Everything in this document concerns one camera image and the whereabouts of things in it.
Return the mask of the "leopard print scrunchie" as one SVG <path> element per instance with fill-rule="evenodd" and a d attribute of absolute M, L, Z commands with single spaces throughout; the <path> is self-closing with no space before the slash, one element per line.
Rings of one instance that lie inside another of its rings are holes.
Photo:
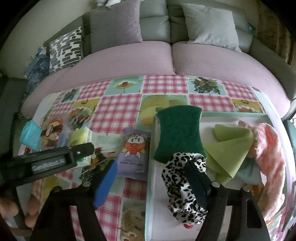
<path fill-rule="evenodd" d="M 184 225 L 203 223 L 207 210 L 197 201 L 185 174 L 185 164 L 190 161 L 198 172 L 206 172 L 205 157 L 199 153 L 175 153 L 170 157 L 161 177 L 167 188 L 168 208 L 179 222 Z"/>

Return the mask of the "purple baby wipes pack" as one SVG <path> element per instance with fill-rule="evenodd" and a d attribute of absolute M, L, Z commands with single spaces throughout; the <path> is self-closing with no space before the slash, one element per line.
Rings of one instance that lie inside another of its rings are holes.
<path fill-rule="evenodd" d="M 126 128 L 117 158 L 117 175 L 147 181 L 151 133 Z"/>

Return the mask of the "light green cloth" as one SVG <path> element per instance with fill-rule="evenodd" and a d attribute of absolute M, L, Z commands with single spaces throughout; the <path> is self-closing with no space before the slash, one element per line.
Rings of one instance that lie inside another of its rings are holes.
<path fill-rule="evenodd" d="M 246 158 L 254 141 L 248 128 L 216 124 L 215 143 L 204 144 L 206 166 L 216 172 L 216 181 L 226 185 L 233 179 Z"/>

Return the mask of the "blue face mask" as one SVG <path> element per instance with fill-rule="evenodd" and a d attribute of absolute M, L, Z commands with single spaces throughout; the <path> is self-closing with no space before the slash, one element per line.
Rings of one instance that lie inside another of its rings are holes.
<path fill-rule="evenodd" d="M 262 185 L 261 169 L 254 158 L 246 157 L 235 176 L 247 184 Z"/>

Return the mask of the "yellow green sponge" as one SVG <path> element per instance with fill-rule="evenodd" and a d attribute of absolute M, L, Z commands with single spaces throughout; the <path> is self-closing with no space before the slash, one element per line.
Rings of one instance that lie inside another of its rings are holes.
<path fill-rule="evenodd" d="M 206 156 L 200 137 L 202 109 L 191 105 L 177 105 L 157 113 L 160 139 L 154 159 L 167 163 L 175 153 L 198 153 Z"/>

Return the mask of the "pink fluffy towel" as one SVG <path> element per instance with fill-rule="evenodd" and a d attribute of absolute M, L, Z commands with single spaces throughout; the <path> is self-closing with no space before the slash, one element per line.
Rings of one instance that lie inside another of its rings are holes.
<path fill-rule="evenodd" d="M 268 221 L 280 210 L 285 200 L 285 152 L 278 133 L 271 125 L 260 123 L 251 126 L 240 120 L 238 126 L 251 130 L 254 135 L 248 157 L 254 158 L 262 174 L 266 176 L 258 205 L 264 220 Z"/>

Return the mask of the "clear plastic box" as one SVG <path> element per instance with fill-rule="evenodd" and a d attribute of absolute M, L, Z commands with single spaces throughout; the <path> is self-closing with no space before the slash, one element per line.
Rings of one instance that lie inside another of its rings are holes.
<path fill-rule="evenodd" d="M 68 114 L 54 115 L 41 125 L 41 150 L 65 147 L 68 145 L 70 128 Z"/>

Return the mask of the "checkered picture tablecloth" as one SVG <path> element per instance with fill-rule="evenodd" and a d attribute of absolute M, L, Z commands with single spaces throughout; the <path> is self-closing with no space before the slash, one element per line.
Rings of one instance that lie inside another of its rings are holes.
<path fill-rule="evenodd" d="M 267 121 L 279 134 L 285 152 L 283 193 L 291 191 L 295 162 L 287 131 L 269 97 L 250 85 L 200 76 L 129 76 L 50 93 L 31 119 L 41 126 L 54 115 L 68 114 L 73 131 L 88 127 L 94 146 L 114 158 L 126 128 L 149 132 L 157 108 L 181 104 L 200 107 L 212 125 Z"/>

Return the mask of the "teal plastic box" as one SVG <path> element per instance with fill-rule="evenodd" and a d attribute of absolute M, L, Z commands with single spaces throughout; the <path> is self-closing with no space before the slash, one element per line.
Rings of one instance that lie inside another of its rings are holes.
<path fill-rule="evenodd" d="M 42 148 L 42 129 L 33 120 L 26 122 L 20 135 L 21 144 L 34 151 L 40 151 Z"/>

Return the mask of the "blue clothes pile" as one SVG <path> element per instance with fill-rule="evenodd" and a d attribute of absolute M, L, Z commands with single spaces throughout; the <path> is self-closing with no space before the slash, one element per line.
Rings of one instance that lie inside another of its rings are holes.
<path fill-rule="evenodd" d="M 28 81 L 27 95 L 31 94 L 41 81 L 49 75 L 50 58 L 46 53 L 46 47 L 39 47 L 36 56 L 24 71 L 24 77 Z"/>

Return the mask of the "pink sofa cover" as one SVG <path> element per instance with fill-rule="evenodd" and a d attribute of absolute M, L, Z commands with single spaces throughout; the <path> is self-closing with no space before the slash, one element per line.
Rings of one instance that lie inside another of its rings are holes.
<path fill-rule="evenodd" d="M 250 85 L 269 97 L 280 117 L 291 107 L 276 77 L 248 54 L 209 45 L 148 41 L 90 54 L 75 66 L 46 77 L 27 97 L 21 113 L 32 118 L 42 99 L 53 92 L 118 77 L 150 74 L 194 75 Z"/>

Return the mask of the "black white patterned cushion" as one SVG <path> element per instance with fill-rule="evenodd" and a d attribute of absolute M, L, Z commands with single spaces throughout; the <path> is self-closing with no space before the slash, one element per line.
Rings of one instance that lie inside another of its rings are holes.
<path fill-rule="evenodd" d="M 73 67 L 82 59 L 82 27 L 50 42 L 49 75 Z"/>

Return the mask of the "purple cushion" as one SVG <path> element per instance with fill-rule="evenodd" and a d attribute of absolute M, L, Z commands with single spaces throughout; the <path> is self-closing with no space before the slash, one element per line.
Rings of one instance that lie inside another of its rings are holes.
<path fill-rule="evenodd" d="M 90 14 L 91 52 L 141 43 L 140 1 L 122 1 Z"/>

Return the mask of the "white plush toy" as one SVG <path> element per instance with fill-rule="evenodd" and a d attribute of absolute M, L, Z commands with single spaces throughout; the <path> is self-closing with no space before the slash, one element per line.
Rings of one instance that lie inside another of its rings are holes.
<path fill-rule="evenodd" d="M 121 2 L 121 0 L 96 0 L 96 5 L 98 8 L 102 8 L 102 7 L 112 6 L 112 5 L 118 4 L 120 2 Z"/>

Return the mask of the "light grey cushion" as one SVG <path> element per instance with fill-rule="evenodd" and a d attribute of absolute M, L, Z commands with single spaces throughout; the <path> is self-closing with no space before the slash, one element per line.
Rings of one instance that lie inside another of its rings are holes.
<path fill-rule="evenodd" d="M 188 44 L 211 45 L 241 52 L 232 11 L 200 4 L 181 4 Z"/>

